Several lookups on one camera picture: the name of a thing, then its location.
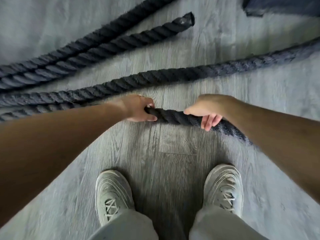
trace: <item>gray wooden floor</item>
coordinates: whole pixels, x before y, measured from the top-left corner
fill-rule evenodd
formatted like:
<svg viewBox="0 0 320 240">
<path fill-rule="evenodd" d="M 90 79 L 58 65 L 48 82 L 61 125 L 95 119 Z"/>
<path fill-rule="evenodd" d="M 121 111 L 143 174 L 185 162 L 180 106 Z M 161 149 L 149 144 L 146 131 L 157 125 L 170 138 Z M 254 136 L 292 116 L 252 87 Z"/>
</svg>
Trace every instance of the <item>gray wooden floor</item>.
<svg viewBox="0 0 320 240">
<path fill-rule="evenodd" d="M 99 28 L 142 0 L 0 0 L 0 63 L 54 50 Z M 294 15 L 247 18 L 241 0 L 178 0 L 130 32 L 192 11 L 193 28 L 119 55 L 75 77 L 37 88 L 80 88 L 124 75 L 242 58 L 320 36 L 320 20 Z M 156 106 L 182 110 L 202 93 L 222 93 L 320 120 L 320 54 L 281 67 L 138 91 Z M 123 121 L 102 134 L 0 231 L 0 239 L 86 239 L 98 229 L 94 184 L 105 168 L 128 178 L 136 209 L 160 238 L 187 239 L 209 171 L 234 163 L 244 186 L 243 219 L 270 239 L 320 239 L 320 206 L 253 146 L 214 132 Z"/>
</svg>

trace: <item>person's right leg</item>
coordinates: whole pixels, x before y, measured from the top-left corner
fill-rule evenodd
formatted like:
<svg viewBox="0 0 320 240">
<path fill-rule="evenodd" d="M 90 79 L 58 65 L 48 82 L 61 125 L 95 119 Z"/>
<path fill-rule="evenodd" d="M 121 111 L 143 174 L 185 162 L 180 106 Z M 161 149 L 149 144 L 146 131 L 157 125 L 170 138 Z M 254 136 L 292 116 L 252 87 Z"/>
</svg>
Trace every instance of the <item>person's right leg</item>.
<svg viewBox="0 0 320 240">
<path fill-rule="evenodd" d="M 130 185 L 120 172 L 98 176 L 95 201 L 101 228 L 89 240 L 158 240 L 152 221 L 134 210 Z"/>
<path fill-rule="evenodd" d="M 203 191 L 203 207 L 190 230 L 190 240 L 267 240 L 242 219 L 241 176 L 232 165 L 221 164 L 209 173 Z"/>
</svg>

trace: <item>black rope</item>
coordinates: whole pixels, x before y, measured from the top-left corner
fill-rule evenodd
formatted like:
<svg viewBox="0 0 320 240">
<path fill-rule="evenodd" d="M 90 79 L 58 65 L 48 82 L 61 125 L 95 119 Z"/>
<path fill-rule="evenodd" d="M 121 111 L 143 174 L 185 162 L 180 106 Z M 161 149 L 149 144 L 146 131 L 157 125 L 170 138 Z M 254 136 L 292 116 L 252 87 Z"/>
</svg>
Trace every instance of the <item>black rope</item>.
<svg viewBox="0 0 320 240">
<path fill-rule="evenodd" d="M 257 55 L 245 59 L 197 67 L 162 69 L 140 72 L 135 75 L 114 79 L 103 84 L 77 90 L 59 92 L 33 92 L 0 94 L 0 106 L 37 105 L 51 103 L 86 103 L 121 94 L 134 89 L 175 82 L 191 82 L 207 77 L 218 77 L 290 63 L 309 57 L 320 50 L 320 37 L 284 50 Z"/>
<path fill-rule="evenodd" d="M 0 121 L 3 122 L 27 117 L 34 114 L 49 113 L 53 111 L 67 110 L 79 107 L 81 107 L 81 105 L 70 103 L 29 106 L 24 109 L 1 114 Z M 156 116 L 158 118 L 158 120 L 156 121 L 157 123 L 201 127 L 202 117 L 186 115 L 182 111 L 164 110 L 160 108 L 145 108 L 145 111 L 151 115 Z M 225 135 L 236 137 L 244 142 L 251 144 L 248 137 L 246 137 L 241 131 L 239 131 L 238 128 L 232 125 L 229 121 L 222 120 L 215 127 L 212 127 L 211 130 L 217 131 Z"/>
<path fill-rule="evenodd" d="M 174 0 L 145 0 L 114 21 L 66 46 L 31 60 L 0 66 L 0 77 L 33 72 L 107 43 Z"/>
<path fill-rule="evenodd" d="M 41 82 L 48 82 L 57 78 L 73 75 L 87 66 L 101 62 L 102 60 L 121 52 L 154 44 L 166 38 L 175 36 L 193 26 L 194 23 L 194 15 L 188 13 L 170 23 L 165 23 L 162 26 L 141 33 L 119 37 L 109 43 L 103 43 L 96 48 L 91 48 L 85 53 L 80 53 L 64 61 L 60 60 L 56 64 L 37 68 L 32 72 L 16 74 L 11 77 L 2 77 L 0 80 L 0 89 L 12 89 L 26 85 L 35 85 Z"/>
</svg>

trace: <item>light-colored pants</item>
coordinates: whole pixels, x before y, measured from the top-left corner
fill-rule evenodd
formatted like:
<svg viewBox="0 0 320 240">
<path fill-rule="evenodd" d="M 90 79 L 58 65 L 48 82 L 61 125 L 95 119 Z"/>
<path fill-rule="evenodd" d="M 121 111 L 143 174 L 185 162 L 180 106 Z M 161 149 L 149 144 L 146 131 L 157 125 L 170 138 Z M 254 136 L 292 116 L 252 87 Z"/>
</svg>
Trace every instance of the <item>light-colored pants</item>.
<svg viewBox="0 0 320 240">
<path fill-rule="evenodd" d="M 134 210 L 126 210 L 98 229 L 90 240 L 157 240 L 152 221 Z M 217 206 L 198 211 L 189 234 L 190 240 L 267 240 L 238 216 Z"/>
</svg>

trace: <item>beige sneaker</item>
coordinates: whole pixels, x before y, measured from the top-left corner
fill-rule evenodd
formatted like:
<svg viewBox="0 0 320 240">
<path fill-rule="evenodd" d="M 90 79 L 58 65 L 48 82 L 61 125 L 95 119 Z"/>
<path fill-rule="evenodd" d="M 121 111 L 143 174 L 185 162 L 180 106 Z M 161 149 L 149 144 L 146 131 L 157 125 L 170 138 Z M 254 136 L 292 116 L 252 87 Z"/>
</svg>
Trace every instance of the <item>beige sneaker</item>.
<svg viewBox="0 0 320 240">
<path fill-rule="evenodd" d="M 95 205 L 103 226 L 126 209 L 134 210 L 134 200 L 126 178 L 116 170 L 100 173 L 96 182 Z"/>
<path fill-rule="evenodd" d="M 243 188 L 241 176 L 233 165 L 220 164 L 209 173 L 203 190 L 203 206 L 214 204 L 241 218 Z"/>
</svg>

